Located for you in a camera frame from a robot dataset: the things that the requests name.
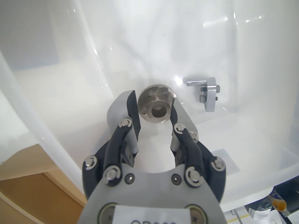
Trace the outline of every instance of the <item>screw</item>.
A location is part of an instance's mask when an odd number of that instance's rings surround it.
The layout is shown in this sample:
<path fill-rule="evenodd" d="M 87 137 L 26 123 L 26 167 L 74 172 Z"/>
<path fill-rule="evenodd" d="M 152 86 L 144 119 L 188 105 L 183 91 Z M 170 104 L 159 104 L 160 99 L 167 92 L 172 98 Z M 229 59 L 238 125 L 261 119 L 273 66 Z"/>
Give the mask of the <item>screw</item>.
<path fill-rule="evenodd" d="M 132 121 L 130 119 L 123 119 L 120 123 L 119 123 L 119 127 L 130 127 L 132 125 Z"/>
<path fill-rule="evenodd" d="M 197 183 L 200 180 L 200 174 L 196 170 L 189 172 L 189 178 L 194 182 Z"/>
<path fill-rule="evenodd" d="M 198 142 L 198 135 L 197 135 L 197 133 L 196 132 L 189 132 L 189 134 L 190 134 L 190 136 L 191 136 L 191 138 L 194 140 L 194 142 Z"/>
<path fill-rule="evenodd" d="M 195 170 L 193 166 L 190 166 L 185 171 L 186 180 L 193 187 L 199 187 L 203 181 L 203 177 L 200 175 L 198 171 Z"/>
<path fill-rule="evenodd" d="M 133 174 L 127 174 L 125 177 L 125 182 L 130 185 L 135 181 L 135 176 Z"/>
<path fill-rule="evenodd" d="M 109 181 L 114 180 L 116 178 L 116 170 L 115 169 L 110 169 L 109 171 L 107 171 L 105 177 Z"/>
<path fill-rule="evenodd" d="M 199 96 L 199 101 L 200 102 L 205 102 L 205 95 L 200 95 Z"/>
<path fill-rule="evenodd" d="M 89 156 L 85 160 L 86 170 L 91 170 L 95 167 L 97 163 L 97 158 L 95 156 Z"/>
<path fill-rule="evenodd" d="M 179 125 L 179 126 L 178 126 L 178 131 L 182 132 L 184 129 L 185 129 L 185 128 L 184 128 L 183 125 Z"/>
<path fill-rule="evenodd" d="M 171 182 L 178 186 L 182 182 L 182 178 L 178 174 L 174 174 L 171 176 Z"/>
<path fill-rule="evenodd" d="M 218 172 L 222 172 L 225 169 L 225 163 L 219 157 L 217 157 L 215 161 L 211 162 L 211 164 L 212 167 Z"/>
<path fill-rule="evenodd" d="M 186 129 L 186 126 L 183 124 L 175 124 L 174 130 L 176 133 L 183 134 L 183 130 Z"/>

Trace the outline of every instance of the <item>white surface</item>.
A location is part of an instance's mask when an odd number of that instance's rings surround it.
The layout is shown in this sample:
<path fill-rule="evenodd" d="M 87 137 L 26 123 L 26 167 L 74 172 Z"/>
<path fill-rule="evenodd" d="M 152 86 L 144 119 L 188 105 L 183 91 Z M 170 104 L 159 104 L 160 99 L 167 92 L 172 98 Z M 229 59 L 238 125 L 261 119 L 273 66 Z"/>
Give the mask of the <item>white surface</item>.
<path fill-rule="evenodd" d="M 0 164 L 26 147 L 38 144 L 0 90 Z"/>
<path fill-rule="evenodd" d="M 165 84 L 200 141 L 225 149 L 240 169 L 227 177 L 223 211 L 298 174 L 299 0 L 5 1 L 0 49 L 79 167 L 109 139 L 106 113 L 121 92 Z M 194 74 L 221 86 L 214 113 L 183 83 Z M 170 122 L 141 126 L 136 167 L 173 168 Z M 77 166 L 68 174 L 81 182 Z"/>
<path fill-rule="evenodd" d="M 143 208 L 117 205 L 113 223 L 190 223 L 189 209 L 175 208 Z"/>

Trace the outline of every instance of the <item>white plastic container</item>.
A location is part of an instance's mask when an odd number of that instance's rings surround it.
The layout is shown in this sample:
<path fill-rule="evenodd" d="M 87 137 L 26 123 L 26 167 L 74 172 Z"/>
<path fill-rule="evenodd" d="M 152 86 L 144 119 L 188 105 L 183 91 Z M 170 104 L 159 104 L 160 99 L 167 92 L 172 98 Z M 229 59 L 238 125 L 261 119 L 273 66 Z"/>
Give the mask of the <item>white plastic container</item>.
<path fill-rule="evenodd" d="M 200 141 L 239 169 L 223 211 L 298 175 L 299 0 L 1 1 L 1 89 L 80 189 L 83 160 L 109 139 L 111 103 L 152 84 L 169 86 Z M 191 75 L 221 86 L 214 113 L 185 85 Z M 172 169 L 170 122 L 141 127 L 135 166 Z"/>

